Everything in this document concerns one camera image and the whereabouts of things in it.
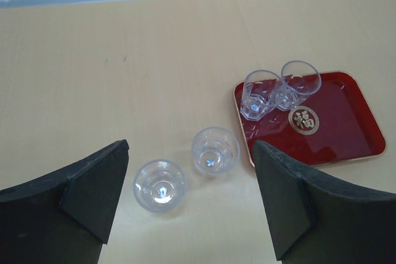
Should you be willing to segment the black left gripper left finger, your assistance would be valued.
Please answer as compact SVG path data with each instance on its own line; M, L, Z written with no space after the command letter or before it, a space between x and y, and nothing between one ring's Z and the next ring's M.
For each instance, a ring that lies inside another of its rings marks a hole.
M129 162L118 140L90 156L1 190L1 263L98 263Z

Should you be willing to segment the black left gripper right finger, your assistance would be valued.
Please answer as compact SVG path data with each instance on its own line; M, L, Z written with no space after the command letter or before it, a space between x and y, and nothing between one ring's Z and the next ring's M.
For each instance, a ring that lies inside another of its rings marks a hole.
M264 141L253 157L278 261L395 262L395 194L331 176Z

